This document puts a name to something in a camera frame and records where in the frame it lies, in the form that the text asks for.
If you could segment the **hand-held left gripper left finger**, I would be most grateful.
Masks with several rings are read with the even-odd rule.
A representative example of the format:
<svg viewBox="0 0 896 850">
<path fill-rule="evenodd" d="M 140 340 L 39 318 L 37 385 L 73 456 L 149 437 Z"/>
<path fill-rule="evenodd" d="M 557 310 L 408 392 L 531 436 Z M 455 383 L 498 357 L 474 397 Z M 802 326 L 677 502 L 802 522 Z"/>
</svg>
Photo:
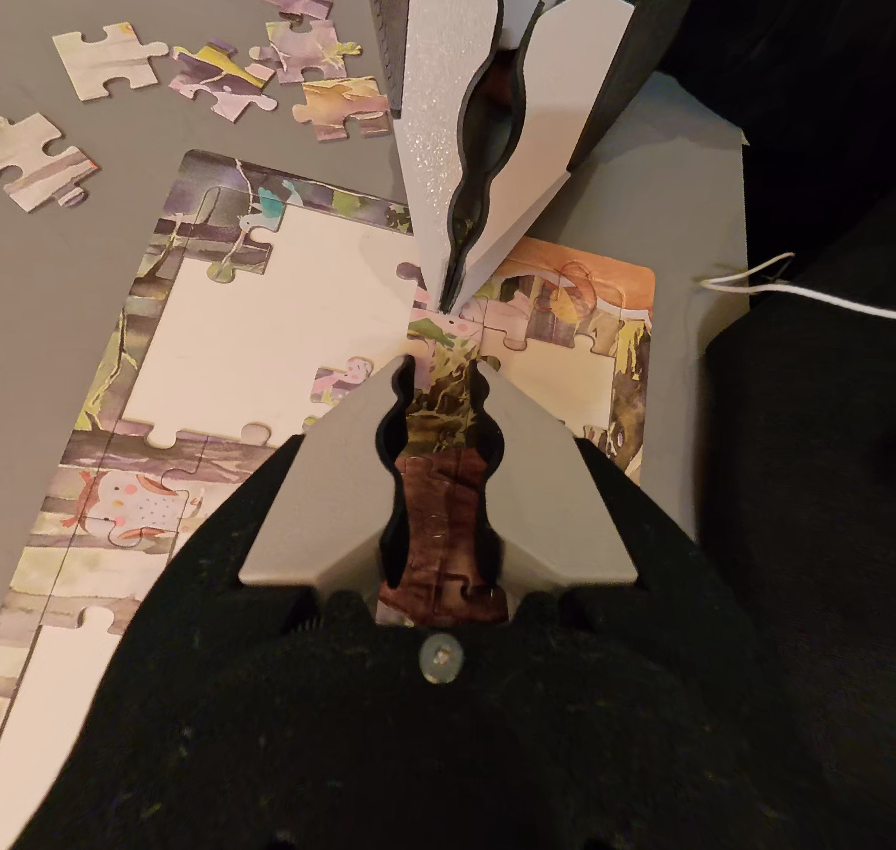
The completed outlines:
<svg viewBox="0 0 896 850">
<path fill-rule="evenodd" d="M 248 586 L 318 593 L 397 587 L 409 556 L 409 517 L 397 458 L 416 363 L 397 356 L 301 437 L 297 455 L 240 571 Z"/>
</svg>

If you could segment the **pink green jigsaw piece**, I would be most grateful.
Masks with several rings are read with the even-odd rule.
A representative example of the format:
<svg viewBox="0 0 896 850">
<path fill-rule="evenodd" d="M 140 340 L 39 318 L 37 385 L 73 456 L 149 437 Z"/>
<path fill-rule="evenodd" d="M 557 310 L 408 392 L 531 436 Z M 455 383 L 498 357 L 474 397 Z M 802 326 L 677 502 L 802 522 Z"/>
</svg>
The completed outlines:
<svg viewBox="0 0 896 850">
<path fill-rule="evenodd" d="M 445 416 L 461 413 L 468 403 L 467 371 L 478 358 L 483 333 L 482 320 L 411 310 L 407 337 L 427 346 L 425 354 L 415 356 L 414 381 L 422 410 Z"/>
</svg>

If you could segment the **animal jigsaw puzzle board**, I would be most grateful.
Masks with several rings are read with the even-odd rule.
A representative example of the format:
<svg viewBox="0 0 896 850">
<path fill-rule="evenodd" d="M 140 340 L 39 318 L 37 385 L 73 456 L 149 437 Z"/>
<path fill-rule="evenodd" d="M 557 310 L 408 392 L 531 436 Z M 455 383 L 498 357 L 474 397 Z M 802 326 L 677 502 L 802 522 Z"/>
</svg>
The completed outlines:
<svg viewBox="0 0 896 850">
<path fill-rule="evenodd" d="M 524 237 L 458 315 L 478 358 L 641 481 L 654 274 Z M 2 725 L 43 627 L 121 634 L 188 535 L 402 353 L 429 309 L 406 205 L 201 150 L 153 229 L 2 604 Z M 473 415 L 410 408 L 415 452 Z"/>
</svg>

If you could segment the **jigsaw pieces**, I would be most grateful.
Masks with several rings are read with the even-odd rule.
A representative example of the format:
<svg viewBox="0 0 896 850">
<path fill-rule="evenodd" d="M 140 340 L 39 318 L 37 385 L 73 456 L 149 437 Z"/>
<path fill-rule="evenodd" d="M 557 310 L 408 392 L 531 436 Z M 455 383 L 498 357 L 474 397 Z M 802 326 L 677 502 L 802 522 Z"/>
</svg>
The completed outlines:
<svg viewBox="0 0 896 850">
<path fill-rule="evenodd" d="M 161 41 L 142 43 L 127 21 L 106 26 L 98 41 L 86 41 L 80 32 L 52 40 L 81 102 L 107 97 L 106 84 L 118 79 L 134 91 L 158 84 L 151 59 L 168 56 L 178 66 L 169 87 L 189 99 L 198 92 L 212 95 L 212 112 L 231 124 L 251 105 L 265 112 L 277 108 L 277 100 L 265 92 L 276 78 L 281 86 L 301 87 L 305 100 L 293 106 L 293 117 L 311 125 L 319 142 L 347 138 L 349 119 L 359 122 L 364 138 L 391 133 L 388 100 L 375 78 L 350 77 L 346 71 L 345 57 L 359 56 L 363 48 L 339 38 L 329 19 L 332 2 L 262 1 L 284 19 L 266 24 L 268 44 L 249 50 L 251 63 L 245 66 L 234 62 L 237 50 L 222 40 L 212 39 L 196 52 Z"/>
</svg>

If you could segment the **person's dark clothing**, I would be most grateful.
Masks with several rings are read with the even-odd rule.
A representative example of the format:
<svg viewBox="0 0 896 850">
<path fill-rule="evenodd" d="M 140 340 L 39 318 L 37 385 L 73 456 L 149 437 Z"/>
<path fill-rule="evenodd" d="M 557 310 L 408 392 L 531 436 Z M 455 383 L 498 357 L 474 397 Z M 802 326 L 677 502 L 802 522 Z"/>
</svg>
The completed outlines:
<svg viewBox="0 0 896 850">
<path fill-rule="evenodd" d="M 662 69 L 740 127 L 748 261 L 894 311 L 895 0 L 692 0 Z M 763 292 L 711 341 L 706 548 L 777 650 L 838 848 L 894 848 L 894 319 Z"/>
</svg>

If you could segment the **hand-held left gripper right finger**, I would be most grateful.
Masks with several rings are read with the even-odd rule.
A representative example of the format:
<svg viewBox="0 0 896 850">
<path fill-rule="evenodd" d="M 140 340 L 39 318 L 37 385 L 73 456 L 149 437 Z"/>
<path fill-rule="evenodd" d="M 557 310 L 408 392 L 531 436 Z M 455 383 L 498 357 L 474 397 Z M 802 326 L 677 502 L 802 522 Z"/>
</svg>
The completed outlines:
<svg viewBox="0 0 896 850">
<path fill-rule="evenodd" d="M 487 585 L 523 597 L 633 584 L 633 560 L 582 454 L 594 445 L 478 361 L 475 420 L 486 464 L 475 555 Z"/>
</svg>

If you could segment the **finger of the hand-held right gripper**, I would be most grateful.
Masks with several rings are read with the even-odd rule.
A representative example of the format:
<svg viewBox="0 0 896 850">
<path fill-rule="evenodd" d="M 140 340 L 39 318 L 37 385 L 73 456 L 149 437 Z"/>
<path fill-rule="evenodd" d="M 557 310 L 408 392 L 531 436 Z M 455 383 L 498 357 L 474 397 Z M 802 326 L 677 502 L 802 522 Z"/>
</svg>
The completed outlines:
<svg viewBox="0 0 896 850">
<path fill-rule="evenodd" d="M 511 135 L 487 176 L 484 218 L 464 250 L 454 302 L 484 285 L 568 181 L 634 13 L 626 0 L 566 0 L 533 19 L 513 76 Z"/>
<path fill-rule="evenodd" d="M 500 16 L 499 0 L 409 0 L 402 179 L 431 309 L 452 307 L 462 123 L 470 88 L 494 50 Z"/>
</svg>

